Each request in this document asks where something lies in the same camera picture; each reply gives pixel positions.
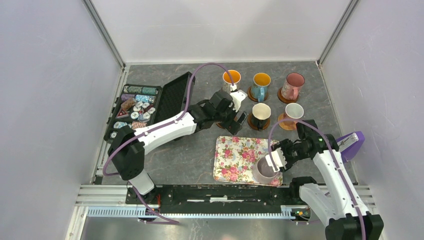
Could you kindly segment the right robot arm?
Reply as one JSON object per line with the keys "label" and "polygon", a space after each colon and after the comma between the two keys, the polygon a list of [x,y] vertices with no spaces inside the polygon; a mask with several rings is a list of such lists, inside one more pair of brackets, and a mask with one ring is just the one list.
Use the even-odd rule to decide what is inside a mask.
{"label": "right robot arm", "polygon": [[329,194],[324,194],[312,177],[297,177],[290,184],[289,199],[305,202],[325,227],[327,240],[378,240],[384,221],[373,214],[349,181],[337,141],[322,133],[314,120],[283,118],[294,122],[298,140],[268,145],[267,157],[275,170],[284,172],[295,162],[310,158],[323,176]]}

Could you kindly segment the floral mug orange inside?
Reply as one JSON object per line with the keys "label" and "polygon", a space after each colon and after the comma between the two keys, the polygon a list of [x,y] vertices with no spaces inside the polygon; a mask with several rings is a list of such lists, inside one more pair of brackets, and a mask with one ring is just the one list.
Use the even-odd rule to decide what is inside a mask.
{"label": "floral mug orange inside", "polygon": [[241,74],[236,70],[229,70],[222,75],[222,90],[227,93],[237,92],[240,89]]}

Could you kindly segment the white floral mug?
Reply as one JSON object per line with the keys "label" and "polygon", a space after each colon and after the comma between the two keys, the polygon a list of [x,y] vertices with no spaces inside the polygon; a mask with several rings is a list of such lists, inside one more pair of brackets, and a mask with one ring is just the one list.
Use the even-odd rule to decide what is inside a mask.
{"label": "white floral mug", "polygon": [[284,118],[291,119],[284,122],[286,130],[295,130],[297,120],[301,119],[304,115],[304,108],[298,103],[289,103],[285,107]]}

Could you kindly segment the blue mug yellow inside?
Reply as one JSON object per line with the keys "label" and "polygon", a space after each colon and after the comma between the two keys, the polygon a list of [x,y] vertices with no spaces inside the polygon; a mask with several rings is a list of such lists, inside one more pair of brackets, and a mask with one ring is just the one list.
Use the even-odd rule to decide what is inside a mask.
{"label": "blue mug yellow inside", "polygon": [[258,99],[258,102],[264,102],[266,92],[269,90],[271,84],[271,77],[264,72],[256,73],[253,77],[251,85],[251,94],[254,98]]}

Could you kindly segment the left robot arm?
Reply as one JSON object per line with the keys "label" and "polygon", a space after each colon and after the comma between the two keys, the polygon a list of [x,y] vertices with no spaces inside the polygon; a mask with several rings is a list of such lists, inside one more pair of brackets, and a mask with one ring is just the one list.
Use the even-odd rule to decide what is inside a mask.
{"label": "left robot arm", "polygon": [[157,190],[145,170],[145,156],[157,147],[209,129],[213,124],[236,135],[247,118],[247,113],[240,110],[246,97],[242,90],[219,90],[210,99],[192,104],[187,111],[156,124],[135,130],[125,126],[112,142],[106,162],[113,163],[120,178],[132,185],[140,200],[151,204],[157,198]]}

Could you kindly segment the cork coaster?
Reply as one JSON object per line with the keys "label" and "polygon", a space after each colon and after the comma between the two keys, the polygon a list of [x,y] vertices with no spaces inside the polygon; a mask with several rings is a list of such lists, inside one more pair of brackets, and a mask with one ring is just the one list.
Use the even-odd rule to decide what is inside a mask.
{"label": "cork coaster", "polygon": [[286,113],[282,113],[278,116],[278,125],[287,131],[294,131],[297,129],[296,127],[296,121],[293,120],[290,116],[288,116]]}

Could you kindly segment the black mug cream inside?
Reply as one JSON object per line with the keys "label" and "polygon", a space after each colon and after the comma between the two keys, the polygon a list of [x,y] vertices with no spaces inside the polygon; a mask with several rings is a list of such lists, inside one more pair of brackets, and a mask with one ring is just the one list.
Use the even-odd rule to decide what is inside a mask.
{"label": "black mug cream inside", "polygon": [[265,120],[271,117],[271,108],[265,103],[257,103],[252,107],[252,114],[261,119]]}

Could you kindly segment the pink ghost mug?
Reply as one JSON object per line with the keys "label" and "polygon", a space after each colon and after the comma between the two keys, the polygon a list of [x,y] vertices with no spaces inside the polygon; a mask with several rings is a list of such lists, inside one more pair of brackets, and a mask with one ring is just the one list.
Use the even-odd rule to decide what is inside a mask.
{"label": "pink ghost mug", "polygon": [[287,89],[297,89],[298,97],[300,95],[301,88],[305,84],[305,78],[300,73],[292,72],[286,76],[286,80],[283,84],[283,88]]}

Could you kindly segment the lilac mug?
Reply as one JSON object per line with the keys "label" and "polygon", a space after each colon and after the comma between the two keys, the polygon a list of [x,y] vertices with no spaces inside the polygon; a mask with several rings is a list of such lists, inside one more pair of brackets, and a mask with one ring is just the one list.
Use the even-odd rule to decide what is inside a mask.
{"label": "lilac mug", "polygon": [[262,185],[273,185],[273,182],[279,182],[282,177],[281,172],[274,171],[265,157],[258,160],[252,167],[252,176],[254,180]]}

